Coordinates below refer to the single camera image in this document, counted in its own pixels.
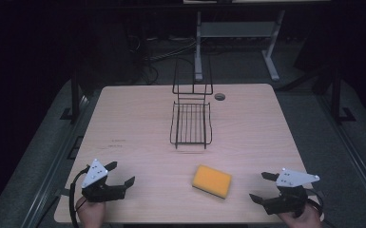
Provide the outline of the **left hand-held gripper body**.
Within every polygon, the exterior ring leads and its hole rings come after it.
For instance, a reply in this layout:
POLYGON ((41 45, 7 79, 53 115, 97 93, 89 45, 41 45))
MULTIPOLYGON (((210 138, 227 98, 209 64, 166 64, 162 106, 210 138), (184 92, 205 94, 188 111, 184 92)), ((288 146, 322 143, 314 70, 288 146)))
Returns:
POLYGON ((89 202, 106 202, 125 198, 126 189, 123 185, 106 184, 109 172, 99 160, 95 159, 92 162, 81 185, 82 195, 89 202))

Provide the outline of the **yellow sponge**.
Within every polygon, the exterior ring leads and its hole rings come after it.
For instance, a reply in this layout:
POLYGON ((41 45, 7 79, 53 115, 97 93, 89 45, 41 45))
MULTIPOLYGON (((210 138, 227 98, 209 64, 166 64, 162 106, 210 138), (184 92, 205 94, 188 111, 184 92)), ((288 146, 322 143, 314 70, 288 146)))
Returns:
POLYGON ((199 165, 192 186, 209 194, 225 199, 228 195, 232 176, 206 165, 199 165))

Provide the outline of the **person's right hand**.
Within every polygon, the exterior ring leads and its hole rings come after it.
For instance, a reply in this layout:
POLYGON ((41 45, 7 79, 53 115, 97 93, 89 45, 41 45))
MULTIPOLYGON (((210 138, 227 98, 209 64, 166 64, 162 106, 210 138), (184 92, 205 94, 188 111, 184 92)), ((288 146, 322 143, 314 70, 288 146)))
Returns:
POLYGON ((289 228, 322 228, 318 210, 309 204, 305 205, 304 212, 298 218, 291 213, 281 213, 279 218, 289 228))

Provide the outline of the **black metal post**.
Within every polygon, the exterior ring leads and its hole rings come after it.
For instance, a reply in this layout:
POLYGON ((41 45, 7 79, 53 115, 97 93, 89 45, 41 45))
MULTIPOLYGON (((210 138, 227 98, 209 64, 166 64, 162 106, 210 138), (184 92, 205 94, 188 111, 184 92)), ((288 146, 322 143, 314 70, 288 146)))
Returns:
POLYGON ((347 107, 340 106, 340 96, 341 96, 341 75, 339 73, 340 60, 335 59, 331 63, 331 108, 330 114, 334 119, 335 123, 341 125, 343 122, 354 122, 356 120, 355 116, 351 110, 347 107))
POLYGON ((72 69, 70 75, 71 107, 66 108, 63 111, 61 120, 70 120, 71 124, 75 124, 80 115, 80 90, 78 81, 78 60, 73 54, 68 57, 68 64, 72 69))

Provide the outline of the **black wire rack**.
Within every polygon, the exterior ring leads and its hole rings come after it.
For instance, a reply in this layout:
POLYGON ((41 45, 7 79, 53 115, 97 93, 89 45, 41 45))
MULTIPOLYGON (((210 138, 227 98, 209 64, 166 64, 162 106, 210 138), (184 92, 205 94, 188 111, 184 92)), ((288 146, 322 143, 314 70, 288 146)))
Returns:
POLYGON ((210 98, 214 94, 211 70, 199 79, 192 63, 178 57, 175 61, 172 94, 175 96, 169 141, 206 148, 213 140, 210 98))

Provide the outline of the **person's left hand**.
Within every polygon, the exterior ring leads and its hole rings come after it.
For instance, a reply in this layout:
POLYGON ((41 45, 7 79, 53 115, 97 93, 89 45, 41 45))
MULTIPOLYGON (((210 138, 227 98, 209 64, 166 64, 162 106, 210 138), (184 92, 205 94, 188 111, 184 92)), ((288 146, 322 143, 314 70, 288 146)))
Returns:
POLYGON ((89 202, 81 197, 76 202, 77 215, 84 228, 101 228, 106 215, 104 202, 89 202))

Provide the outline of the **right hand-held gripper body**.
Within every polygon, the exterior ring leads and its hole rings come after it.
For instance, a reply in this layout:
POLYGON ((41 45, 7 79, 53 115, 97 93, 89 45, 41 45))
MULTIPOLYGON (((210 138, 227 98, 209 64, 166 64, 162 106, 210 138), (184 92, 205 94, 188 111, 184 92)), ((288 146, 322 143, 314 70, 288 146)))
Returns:
POLYGON ((272 199, 263 199, 263 208, 268 215, 280 213, 294 213, 298 218, 304 212, 306 204, 313 205, 320 212, 320 205, 308 198, 307 191, 303 187, 306 183, 319 181, 318 175, 301 173, 295 170, 283 168, 274 183, 279 189, 279 195, 272 199))

